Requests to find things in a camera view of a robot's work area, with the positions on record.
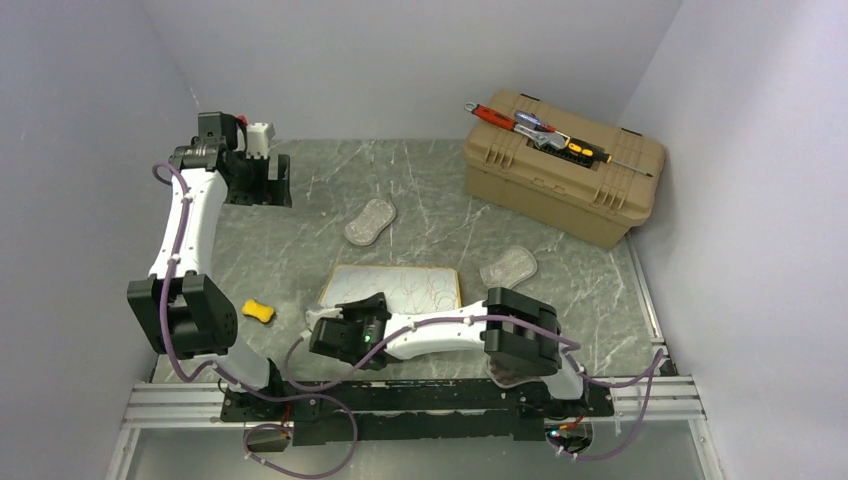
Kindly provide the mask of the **yellow framed whiteboard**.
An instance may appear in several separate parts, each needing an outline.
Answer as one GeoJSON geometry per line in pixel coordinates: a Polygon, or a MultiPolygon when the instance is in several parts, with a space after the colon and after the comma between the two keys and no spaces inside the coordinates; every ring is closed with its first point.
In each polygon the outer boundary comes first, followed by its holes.
{"type": "Polygon", "coordinates": [[[340,265],[330,275],[318,304],[363,300],[382,292],[392,313],[423,314],[462,306],[459,275],[452,268],[340,265]]]}

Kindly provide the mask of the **grey blue scrubbing sponge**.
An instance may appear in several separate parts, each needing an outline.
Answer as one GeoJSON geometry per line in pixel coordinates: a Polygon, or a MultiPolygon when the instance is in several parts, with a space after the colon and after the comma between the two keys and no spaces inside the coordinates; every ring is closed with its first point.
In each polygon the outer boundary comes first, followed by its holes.
{"type": "Polygon", "coordinates": [[[512,289],[532,278],[538,271],[535,256],[526,248],[508,247],[496,260],[479,268],[481,281],[487,288],[512,289]]]}

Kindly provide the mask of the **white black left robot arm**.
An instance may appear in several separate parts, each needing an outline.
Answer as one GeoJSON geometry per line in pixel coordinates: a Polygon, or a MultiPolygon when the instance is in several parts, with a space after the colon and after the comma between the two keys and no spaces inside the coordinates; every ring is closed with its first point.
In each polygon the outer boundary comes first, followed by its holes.
{"type": "Polygon", "coordinates": [[[206,370],[239,392],[264,420],[279,417],[286,390],[272,361],[240,336],[235,306],[213,280],[213,248],[224,205],[292,205],[289,156],[273,154],[273,124],[202,112],[197,133],[152,168],[171,188],[164,236],[148,274],[127,301],[153,350],[183,382],[206,370]]]}

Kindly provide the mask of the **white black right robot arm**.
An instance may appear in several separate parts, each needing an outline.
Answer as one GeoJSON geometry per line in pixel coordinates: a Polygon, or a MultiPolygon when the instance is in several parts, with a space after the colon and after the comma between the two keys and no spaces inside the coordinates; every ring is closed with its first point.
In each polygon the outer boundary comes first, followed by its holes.
{"type": "Polygon", "coordinates": [[[485,353],[496,372],[539,379],[553,406],[564,415],[585,407],[590,391],[568,356],[578,344],[562,333],[557,310],[505,287],[485,299],[450,311],[393,313],[386,296],[306,314],[311,352],[358,370],[381,370],[391,363],[457,352],[485,353]]]}

